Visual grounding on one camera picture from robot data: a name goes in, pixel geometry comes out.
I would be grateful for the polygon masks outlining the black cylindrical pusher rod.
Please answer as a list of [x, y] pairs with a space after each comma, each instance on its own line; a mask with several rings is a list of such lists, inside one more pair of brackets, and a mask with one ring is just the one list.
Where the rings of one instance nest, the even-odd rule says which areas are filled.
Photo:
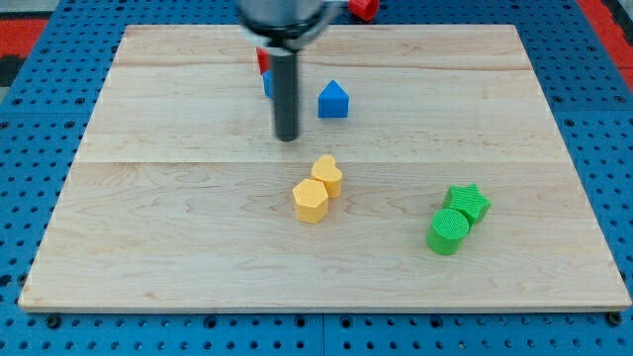
[[285, 142], [299, 136], [299, 69], [295, 52], [272, 52], [272, 101], [275, 136]]

